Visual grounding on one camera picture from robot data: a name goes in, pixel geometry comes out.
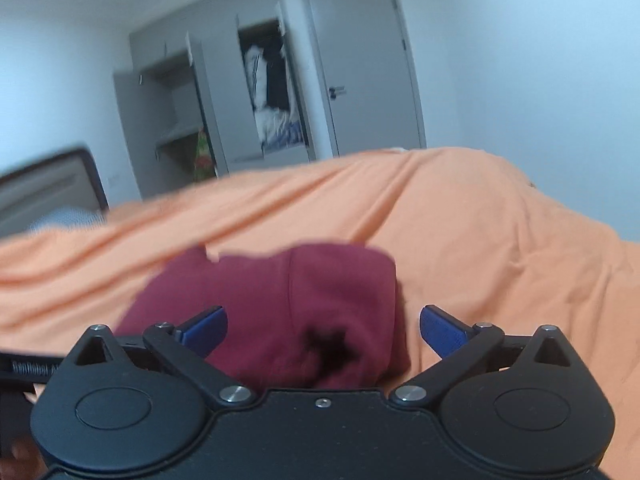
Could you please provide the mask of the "blue checkered pillow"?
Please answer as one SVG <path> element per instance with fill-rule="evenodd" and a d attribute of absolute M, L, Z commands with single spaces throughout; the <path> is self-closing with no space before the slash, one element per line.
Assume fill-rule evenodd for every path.
<path fill-rule="evenodd" d="M 32 232 L 45 229 L 85 229 L 102 226 L 103 223 L 104 217 L 99 211 L 63 207 L 35 220 L 28 229 Z"/>

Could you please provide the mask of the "orange bed cover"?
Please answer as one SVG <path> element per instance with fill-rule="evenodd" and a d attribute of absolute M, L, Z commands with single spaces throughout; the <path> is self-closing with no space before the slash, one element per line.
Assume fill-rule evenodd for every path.
<path fill-rule="evenodd" d="M 270 254 L 351 242 L 396 262 L 406 320 L 436 304 L 511 334 L 554 324 L 611 402 L 603 460 L 639 474 L 639 247 L 538 191 L 505 159 L 468 148 L 377 151 L 241 172 L 111 212 L 103 226 L 1 243 L 1 344 L 63 353 L 116 324 L 175 255 Z"/>

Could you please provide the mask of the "white wall socket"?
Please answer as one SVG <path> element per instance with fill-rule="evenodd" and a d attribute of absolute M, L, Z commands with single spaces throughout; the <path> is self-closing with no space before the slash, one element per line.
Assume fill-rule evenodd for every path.
<path fill-rule="evenodd" d="M 120 182 L 122 182 L 121 174 L 112 174 L 107 178 L 107 184 L 109 188 L 118 188 L 120 185 Z"/>

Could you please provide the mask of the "white puffer jacket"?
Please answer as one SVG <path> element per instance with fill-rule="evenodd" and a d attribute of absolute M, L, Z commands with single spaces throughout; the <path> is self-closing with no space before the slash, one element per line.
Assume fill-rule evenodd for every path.
<path fill-rule="evenodd" d="M 264 50 L 250 46 L 244 54 L 244 67 L 254 110 L 262 110 L 268 104 L 268 63 Z"/>

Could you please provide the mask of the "brown beige padded headboard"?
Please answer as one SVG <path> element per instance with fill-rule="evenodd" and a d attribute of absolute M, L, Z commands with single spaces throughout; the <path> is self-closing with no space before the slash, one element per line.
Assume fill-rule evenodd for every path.
<path fill-rule="evenodd" d="M 94 158 L 85 146 L 41 157 L 1 176 L 1 237 L 27 231 L 60 212 L 108 211 Z"/>

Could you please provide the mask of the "grey room door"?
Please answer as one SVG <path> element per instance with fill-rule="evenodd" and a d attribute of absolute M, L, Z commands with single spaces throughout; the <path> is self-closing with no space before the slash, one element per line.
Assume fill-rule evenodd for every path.
<path fill-rule="evenodd" d="M 303 0 L 332 153 L 425 146 L 398 0 Z M 330 87 L 346 93 L 331 100 Z"/>

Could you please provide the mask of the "colourful printed bag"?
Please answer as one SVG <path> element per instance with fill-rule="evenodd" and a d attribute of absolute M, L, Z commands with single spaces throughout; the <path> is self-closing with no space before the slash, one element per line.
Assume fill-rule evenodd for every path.
<path fill-rule="evenodd" d="M 210 152 L 208 135 L 201 129 L 196 138 L 193 159 L 193 180 L 202 182 L 216 177 L 215 162 Z"/>

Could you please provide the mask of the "white folded clothes pile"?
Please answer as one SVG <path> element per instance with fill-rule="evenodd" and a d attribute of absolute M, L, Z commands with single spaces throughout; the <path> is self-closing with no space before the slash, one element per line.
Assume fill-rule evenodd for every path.
<path fill-rule="evenodd" d="M 267 145 L 286 129 L 290 121 L 290 113 L 280 108 L 265 106 L 254 111 L 254 119 L 260 143 Z"/>

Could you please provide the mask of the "grey open wardrobe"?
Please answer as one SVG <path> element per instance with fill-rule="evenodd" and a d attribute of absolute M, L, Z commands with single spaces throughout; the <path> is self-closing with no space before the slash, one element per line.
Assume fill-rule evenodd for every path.
<path fill-rule="evenodd" d="M 304 144 L 265 152 L 258 138 L 244 54 L 279 34 L 288 73 L 290 119 Z M 198 0 L 129 36 L 132 69 L 114 73 L 129 159 L 142 197 L 193 180 L 198 132 L 208 135 L 216 177 L 314 159 L 297 88 L 281 0 Z"/>

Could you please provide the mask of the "dark red knit sweater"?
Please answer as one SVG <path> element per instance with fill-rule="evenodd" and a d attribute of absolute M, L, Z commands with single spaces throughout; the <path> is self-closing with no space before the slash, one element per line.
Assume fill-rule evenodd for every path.
<path fill-rule="evenodd" d="M 212 260 L 196 246 L 149 282 L 116 333 L 211 307 L 224 309 L 228 330 L 207 363 L 255 391 L 370 388 L 410 366 L 396 266 L 377 250 L 311 244 Z"/>

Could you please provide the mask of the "dark hanging clothes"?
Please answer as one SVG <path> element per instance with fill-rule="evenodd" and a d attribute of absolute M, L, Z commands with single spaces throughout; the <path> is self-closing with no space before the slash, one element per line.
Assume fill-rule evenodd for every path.
<path fill-rule="evenodd" d="M 279 110 L 291 109 L 288 97 L 288 73 L 283 42 L 279 34 L 266 37 L 262 57 L 267 66 L 267 105 Z"/>

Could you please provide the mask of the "blue striped blanket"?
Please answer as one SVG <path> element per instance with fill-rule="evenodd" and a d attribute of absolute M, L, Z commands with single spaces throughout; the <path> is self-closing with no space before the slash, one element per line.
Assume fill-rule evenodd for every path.
<path fill-rule="evenodd" d="M 297 144 L 304 144 L 305 136 L 303 132 L 303 125 L 299 119 L 291 120 L 288 122 L 288 126 L 283 130 L 271 143 L 262 145 L 262 149 L 265 152 L 273 152 L 290 148 Z"/>

